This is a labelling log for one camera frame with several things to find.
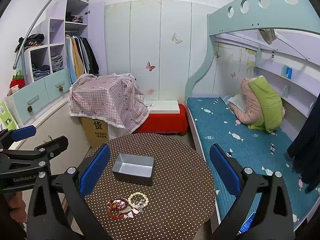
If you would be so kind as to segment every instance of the blue bed sheet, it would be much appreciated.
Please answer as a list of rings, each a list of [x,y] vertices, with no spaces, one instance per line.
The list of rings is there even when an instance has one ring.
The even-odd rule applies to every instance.
[[[221,220],[228,213],[235,197],[228,193],[210,161],[209,150],[214,143],[218,143],[225,152],[231,149],[233,157],[243,167],[249,166],[256,173],[280,171],[289,192],[292,213],[297,216],[295,224],[310,211],[319,197],[318,188],[309,194],[305,193],[306,184],[300,188],[299,174],[292,171],[292,163],[284,158],[292,141],[281,128],[270,134],[262,130],[250,130],[244,124],[236,125],[236,116],[221,98],[188,98],[187,103],[195,120],[206,162],[215,180]],[[259,200],[260,194],[257,194],[248,216],[257,209]]]

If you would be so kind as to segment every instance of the metal ladder rail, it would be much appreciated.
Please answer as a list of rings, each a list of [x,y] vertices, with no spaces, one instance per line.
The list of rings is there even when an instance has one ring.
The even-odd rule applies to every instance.
[[[20,49],[19,49],[19,51],[18,51],[18,53],[17,53],[17,55],[16,55],[16,59],[15,59],[15,61],[14,61],[14,64],[13,64],[13,67],[12,67],[12,68],[13,68],[13,69],[16,69],[16,68],[17,68],[17,64],[18,64],[18,61],[19,61],[19,57],[20,57],[20,55],[22,55],[22,56],[21,56],[21,58],[22,58],[22,66],[23,66],[22,71],[23,71],[23,75],[24,75],[24,78],[25,78],[25,79],[26,79],[26,76],[25,76],[25,68],[24,68],[24,54],[22,53],[24,44],[26,43],[26,40],[27,40],[27,38],[29,37],[29,35],[30,35],[33,27],[34,27],[35,24],[36,24],[36,22],[38,21],[38,19],[40,18],[40,16],[41,16],[42,13],[44,12],[44,10],[47,8],[47,6],[48,6],[51,2],[52,2],[52,0],[49,0],[49,1],[44,5],[44,7],[41,9],[41,11],[39,12],[39,14],[37,15],[37,17],[35,18],[35,20],[34,20],[33,23],[31,24],[31,26],[30,26],[30,28],[29,28],[29,30],[28,30],[25,38],[23,39],[23,42],[22,42],[22,44],[21,44],[21,46],[20,46]]]

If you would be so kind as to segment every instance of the bunk bed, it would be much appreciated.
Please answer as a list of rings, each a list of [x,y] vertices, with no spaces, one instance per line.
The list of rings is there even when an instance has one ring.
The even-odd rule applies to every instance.
[[[250,166],[260,174],[282,173],[291,200],[294,228],[297,229],[305,219],[311,219],[320,202],[320,189],[306,194],[306,186],[293,172],[292,163],[285,159],[286,150],[299,131],[285,120],[272,133],[250,130],[246,125],[236,123],[237,118],[224,102],[224,96],[195,95],[193,87],[212,64],[215,41],[246,47],[256,51],[255,75],[263,75],[284,101],[308,117],[320,92],[320,81],[303,69],[292,69],[292,78],[287,78],[283,73],[287,66],[263,59],[261,51],[281,52],[320,65],[318,52],[310,48],[320,45],[317,36],[320,34],[320,19],[309,0],[270,0],[267,6],[262,0],[235,0],[208,14],[207,20],[207,54],[198,71],[188,79],[185,102],[196,150],[206,160],[215,179],[216,212],[213,216],[220,223],[235,200],[209,158],[211,145],[218,143],[242,166]],[[280,34],[280,41],[271,45],[257,31],[270,28],[279,29]],[[259,198],[257,195],[248,215],[256,210]]]

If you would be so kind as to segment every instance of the brown tablecloth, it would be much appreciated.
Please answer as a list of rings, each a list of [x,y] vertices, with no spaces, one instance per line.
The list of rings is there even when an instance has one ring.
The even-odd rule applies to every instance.
[[[193,239],[215,208],[214,182],[203,158],[190,146],[158,134],[131,134],[108,142],[111,158],[86,202],[114,240]],[[155,158],[153,186],[117,181],[112,173],[118,153]],[[149,199],[144,213],[113,219],[107,201],[134,192]]]

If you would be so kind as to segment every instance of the red cushion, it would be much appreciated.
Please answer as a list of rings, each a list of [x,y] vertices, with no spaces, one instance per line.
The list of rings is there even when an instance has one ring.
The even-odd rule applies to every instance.
[[[135,133],[181,133],[188,130],[186,109],[179,104],[179,114],[149,114],[145,122]]]

